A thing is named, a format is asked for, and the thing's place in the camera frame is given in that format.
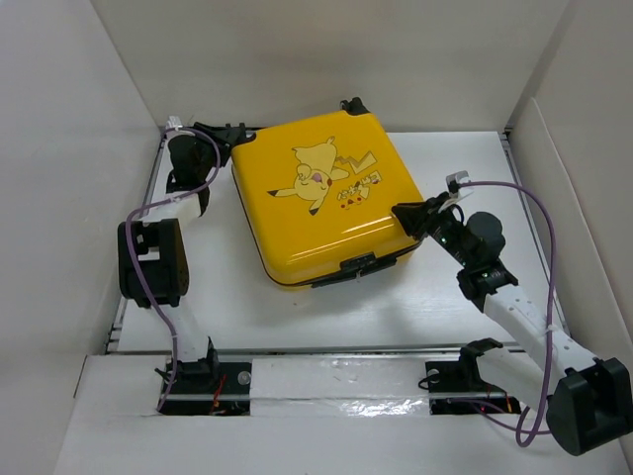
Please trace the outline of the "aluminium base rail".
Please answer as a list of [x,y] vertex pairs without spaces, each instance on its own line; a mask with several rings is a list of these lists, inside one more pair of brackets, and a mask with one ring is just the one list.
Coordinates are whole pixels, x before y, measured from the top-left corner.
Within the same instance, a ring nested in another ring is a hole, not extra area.
[[164,354],[108,354],[103,382],[108,400],[124,416],[190,420],[247,418],[426,417],[438,401],[492,406],[515,414],[527,397],[515,382],[487,383],[477,390],[435,388],[447,368],[459,363],[456,351],[223,352],[216,383],[163,391]]

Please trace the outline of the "yellow hard-shell suitcase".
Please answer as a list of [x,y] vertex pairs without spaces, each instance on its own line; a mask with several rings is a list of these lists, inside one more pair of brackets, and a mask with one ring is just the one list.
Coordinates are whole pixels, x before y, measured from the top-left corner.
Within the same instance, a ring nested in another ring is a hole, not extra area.
[[233,147],[231,161],[264,270],[282,287],[353,280],[419,246],[392,209],[422,196],[358,97],[336,112],[255,132]]

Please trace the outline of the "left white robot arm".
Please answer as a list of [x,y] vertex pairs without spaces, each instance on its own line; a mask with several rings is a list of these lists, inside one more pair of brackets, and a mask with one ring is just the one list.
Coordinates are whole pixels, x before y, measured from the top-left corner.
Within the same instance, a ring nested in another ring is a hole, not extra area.
[[204,216],[212,183],[232,149],[249,138],[245,125],[186,127],[171,120],[164,132],[171,163],[164,196],[131,211],[118,226],[120,291],[153,311],[169,334],[171,359],[158,372],[165,394],[212,392],[222,381],[214,345],[185,300],[190,271],[183,231]]

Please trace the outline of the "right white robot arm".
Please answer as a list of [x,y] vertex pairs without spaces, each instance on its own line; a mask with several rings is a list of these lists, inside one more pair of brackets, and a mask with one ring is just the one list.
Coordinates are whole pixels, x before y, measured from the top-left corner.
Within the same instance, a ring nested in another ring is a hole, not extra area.
[[441,199],[398,204],[392,212],[408,237],[433,238],[461,264],[457,280],[464,297],[530,358],[514,357],[491,338],[474,341],[456,367],[462,385],[479,389],[488,383],[508,391],[572,455],[631,433],[627,368],[579,345],[532,303],[499,258],[505,238],[496,216],[478,212],[462,222]]

